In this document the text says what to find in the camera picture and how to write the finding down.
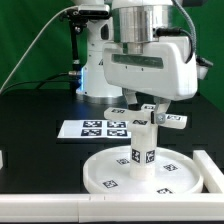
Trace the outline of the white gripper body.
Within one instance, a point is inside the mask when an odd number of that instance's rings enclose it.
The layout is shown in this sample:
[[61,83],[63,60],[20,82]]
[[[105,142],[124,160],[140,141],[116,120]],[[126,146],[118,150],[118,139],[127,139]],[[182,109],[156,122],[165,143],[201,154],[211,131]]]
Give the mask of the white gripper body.
[[204,58],[192,56],[186,36],[160,37],[145,43],[142,54],[124,54],[123,46],[107,42],[103,46],[106,81],[114,86],[179,101],[192,98],[198,80],[213,66]]

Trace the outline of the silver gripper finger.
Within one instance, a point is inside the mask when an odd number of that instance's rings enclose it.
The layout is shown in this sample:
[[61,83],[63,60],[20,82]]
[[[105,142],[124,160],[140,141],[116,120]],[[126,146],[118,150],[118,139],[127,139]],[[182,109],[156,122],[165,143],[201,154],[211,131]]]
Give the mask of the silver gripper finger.
[[139,110],[140,105],[137,101],[136,92],[130,89],[123,88],[122,93],[130,110]]
[[155,97],[155,108],[151,112],[151,123],[161,125],[166,121],[166,112],[170,106],[171,101],[169,99]]

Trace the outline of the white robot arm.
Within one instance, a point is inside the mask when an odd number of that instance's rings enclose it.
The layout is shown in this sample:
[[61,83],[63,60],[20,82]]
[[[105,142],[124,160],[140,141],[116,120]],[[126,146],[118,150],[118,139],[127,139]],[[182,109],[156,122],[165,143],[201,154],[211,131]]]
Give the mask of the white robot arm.
[[80,92],[92,102],[138,92],[155,97],[151,121],[162,125],[172,101],[193,97],[213,63],[196,54],[196,30],[186,12],[207,0],[73,0],[87,17],[87,64]]

